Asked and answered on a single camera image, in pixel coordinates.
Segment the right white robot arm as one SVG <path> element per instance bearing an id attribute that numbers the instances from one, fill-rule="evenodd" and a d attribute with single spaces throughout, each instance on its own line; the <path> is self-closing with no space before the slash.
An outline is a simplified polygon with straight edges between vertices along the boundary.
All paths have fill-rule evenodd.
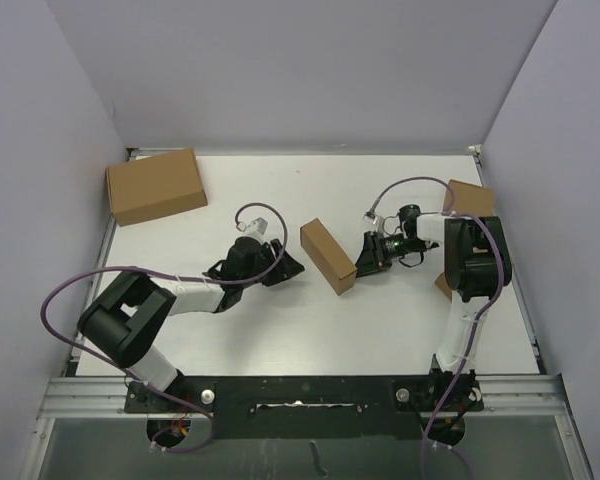
<path id="1" fill-rule="evenodd" d="M 420 261 L 443 249 L 444 278 L 451 291 L 451 310 L 434 366 L 456 376 L 475 369 L 477 345 L 489 309 L 512 278 L 512 263 L 497 216 L 423 213 L 407 205 L 398 213 L 395 233 L 380 228 L 363 234 L 355 262 L 359 278 L 391 268 L 395 260 L 416 254 Z"/>

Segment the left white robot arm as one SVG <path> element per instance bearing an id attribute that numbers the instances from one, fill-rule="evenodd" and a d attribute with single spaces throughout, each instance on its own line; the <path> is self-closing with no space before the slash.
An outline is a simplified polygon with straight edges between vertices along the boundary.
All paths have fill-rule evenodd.
<path id="1" fill-rule="evenodd" d="M 245 289 L 272 287 L 304 271 L 279 240 L 241 236 L 200 283 L 157 280 L 136 271 L 120 273 L 81 315 L 78 330 L 116 367 L 149 384 L 152 404 L 170 411 L 183 398 L 178 381 L 182 374 L 154 345 L 167 317 L 223 313 L 241 300 Z"/>

